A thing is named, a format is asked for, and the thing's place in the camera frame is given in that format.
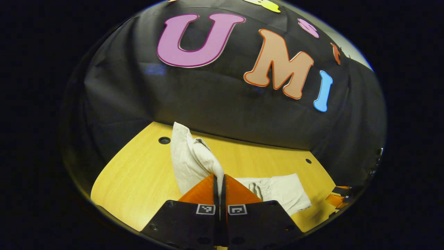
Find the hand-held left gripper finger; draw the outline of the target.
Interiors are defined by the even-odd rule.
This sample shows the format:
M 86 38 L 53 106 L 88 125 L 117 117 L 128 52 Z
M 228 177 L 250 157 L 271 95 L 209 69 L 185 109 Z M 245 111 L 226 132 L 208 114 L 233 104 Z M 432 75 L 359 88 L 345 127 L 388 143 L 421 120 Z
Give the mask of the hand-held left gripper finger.
M 278 201 L 260 201 L 229 175 L 221 198 L 228 249 L 283 249 L 304 235 Z
M 207 177 L 190 191 L 205 202 L 167 200 L 140 234 L 170 249 L 214 249 L 220 226 L 217 177 Z

